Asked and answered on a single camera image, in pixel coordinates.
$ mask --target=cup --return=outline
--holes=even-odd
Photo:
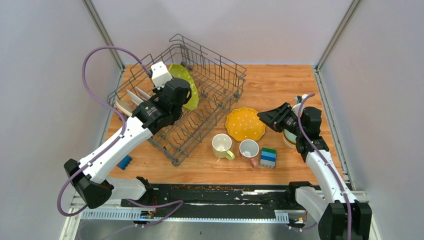
[[[250,163],[252,168],[258,167],[259,145],[257,142],[246,139],[240,143],[241,160],[245,163]]]
[[[213,154],[220,159],[227,158],[233,160],[235,156],[230,151],[232,144],[233,141],[227,134],[220,133],[215,135],[212,139]]]

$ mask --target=wire dish rack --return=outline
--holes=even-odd
[[[196,85],[197,108],[190,111],[183,107],[182,117],[174,125],[164,127],[149,139],[174,166],[178,166],[242,96],[246,68],[180,34],[174,35],[169,42],[170,47],[157,57],[148,54],[141,62],[148,69],[160,61],[167,66],[181,64]],[[108,96],[111,106],[116,99],[131,103],[127,90],[138,94],[135,87],[153,95],[154,85],[139,63],[131,66],[129,72],[129,79]]]

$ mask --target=gray floor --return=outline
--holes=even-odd
[[[82,220],[80,239],[101,240],[124,227],[134,225],[123,220]],[[318,228],[295,232],[283,224],[266,223],[206,223],[162,222],[140,228],[131,227],[114,234],[108,240],[317,240]]]

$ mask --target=polka dot plate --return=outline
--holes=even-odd
[[[190,111],[195,110],[199,104],[199,95],[198,95],[198,89],[196,88],[196,85],[195,85],[195,81],[193,80],[190,73],[187,71],[185,67],[181,66],[181,64],[175,64],[175,63],[169,66],[168,72],[172,74],[174,78],[186,80],[190,84],[191,98],[183,106]]]
[[[226,116],[225,127],[228,134],[236,141],[246,139],[258,141],[265,133],[265,124],[259,120],[255,109],[242,107]]]

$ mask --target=mug with pink handle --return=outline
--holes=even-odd
[[[243,162],[250,163],[252,168],[258,167],[259,145],[257,142],[251,139],[246,139],[240,143],[239,151]]]

